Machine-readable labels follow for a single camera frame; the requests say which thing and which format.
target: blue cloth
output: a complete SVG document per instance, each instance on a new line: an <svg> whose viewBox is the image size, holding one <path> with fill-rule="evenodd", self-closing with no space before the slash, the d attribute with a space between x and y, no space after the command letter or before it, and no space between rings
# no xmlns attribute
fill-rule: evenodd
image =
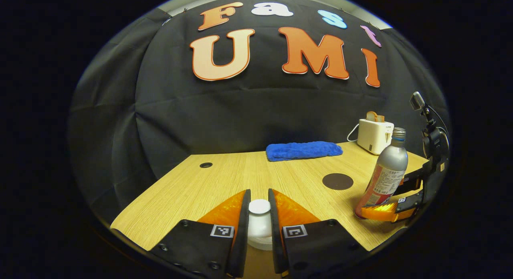
<svg viewBox="0 0 513 279"><path fill-rule="evenodd" d="M342 155L342 148L334 143L310 142L270 144L265 149L267 159L271 162L303 158L318 158Z"/></svg>

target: table surface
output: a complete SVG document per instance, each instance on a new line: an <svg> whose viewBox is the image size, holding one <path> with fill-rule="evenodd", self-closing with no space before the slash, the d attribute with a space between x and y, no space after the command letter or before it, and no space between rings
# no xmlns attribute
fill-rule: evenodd
<svg viewBox="0 0 513 279"><path fill-rule="evenodd" d="M320 220L338 220L370 251L404 228L405 222L391 224L355 217L354 206L367 187L378 156L365 151L356 142L337 145L344 151L340 156L282 162L269 162L265 151L190 155L127 206L114 219L111 228L150 250L181 219L198 220L224 200L245 189L251 189L251 200L267 199L268 189L272 188L290 197ZM200 168L204 162L211 162L212 166ZM425 162L425 158L408 153L406 173L419 169ZM332 190L324 186L323 177L332 173L348 175L353 179L353 186L346 190ZM399 197L416 192L393 196L390 202L397 202ZM260 252L249 246L247 257L246 269L256 261L267 262L269 258L272 264L270 251Z"/></svg>

